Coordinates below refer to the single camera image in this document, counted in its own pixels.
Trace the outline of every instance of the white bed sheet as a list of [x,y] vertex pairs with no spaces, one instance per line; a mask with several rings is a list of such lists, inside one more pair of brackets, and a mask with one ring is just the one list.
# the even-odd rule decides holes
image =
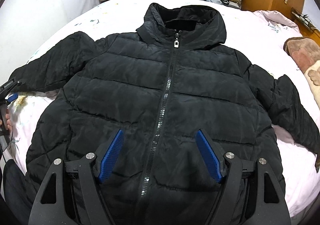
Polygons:
[[[111,0],[72,20],[47,40],[30,60],[39,58],[57,42],[77,31],[87,33],[94,40],[113,33],[135,32],[143,24],[145,12],[153,2],[170,9],[191,4],[206,5],[217,9],[222,14],[227,29],[225,45],[241,51],[253,64],[261,66],[275,78],[283,74],[288,75],[299,91],[301,103],[317,126],[320,126],[320,110],[308,82],[292,58],[282,49],[287,38],[301,36],[301,34],[290,27],[272,27],[268,21],[262,20],[254,13],[210,2],[199,0]],[[17,106],[17,102],[15,102],[10,106],[15,141],[11,146],[12,157],[24,173],[26,172],[26,153],[31,144],[36,123],[44,109],[53,100],[54,97],[27,96],[22,105]],[[317,174],[315,171],[316,156],[313,153],[295,144],[291,135],[284,129],[278,126],[274,128],[286,181],[285,200],[290,216],[294,216],[316,198],[320,190],[320,173]]]

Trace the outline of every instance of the silver zipper pull tab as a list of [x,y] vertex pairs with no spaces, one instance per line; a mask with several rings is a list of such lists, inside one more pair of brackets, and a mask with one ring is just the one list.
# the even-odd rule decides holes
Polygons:
[[179,38],[179,34],[176,33],[176,40],[174,41],[174,47],[175,48],[178,48],[179,47],[179,41],[178,41],[178,38]]

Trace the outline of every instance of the jacket's right sleeve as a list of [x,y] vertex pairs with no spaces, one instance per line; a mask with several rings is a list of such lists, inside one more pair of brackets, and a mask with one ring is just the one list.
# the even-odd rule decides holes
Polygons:
[[267,111],[272,123],[287,130],[296,143],[320,154],[320,134],[300,102],[297,88],[287,75],[274,79],[267,71],[236,51],[242,77]]
[[17,91],[53,91],[62,88],[68,80],[81,71],[91,59],[104,53],[118,34],[99,41],[99,45],[87,34],[76,32],[58,42],[40,58],[17,68],[10,76],[21,81]]

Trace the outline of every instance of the jacket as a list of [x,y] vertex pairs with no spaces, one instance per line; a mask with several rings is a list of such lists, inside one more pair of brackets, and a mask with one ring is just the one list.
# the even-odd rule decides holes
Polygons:
[[[124,146],[100,186],[116,224],[205,223],[219,184],[195,144],[200,128],[241,159],[265,158],[284,193],[271,124],[314,153],[319,130],[289,77],[275,80],[252,65],[222,44],[226,35],[222,16],[211,7],[153,3],[136,33],[94,42],[77,32],[16,69],[11,78],[23,83],[17,91],[61,89],[41,115],[27,153],[29,199],[54,159],[80,159],[116,128],[124,130]],[[235,223],[245,192],[242,182]],[[84,208],[81,201],[78,208]]]

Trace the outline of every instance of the metal screw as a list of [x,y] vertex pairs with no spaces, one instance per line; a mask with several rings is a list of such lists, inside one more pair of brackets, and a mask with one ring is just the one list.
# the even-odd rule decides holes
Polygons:
[[231,152],[227,152],[226,153],[226,157],[229,158],[229,159],[232,159],[235,157],[235,154],[234,153],[231,153]]
[[260,164],[266,164],[267,161],[266,161],[266,159],[264,159],[264,158],[259,158],[259,163],[260,163]]
[[92,158],[94,158],[94,153],[87,153],[87,155],[85,157],[87,159],[92,159]]
[[53,161],[54,164],[58,165],[61,163],[61,159],[60,158],[57,158]]

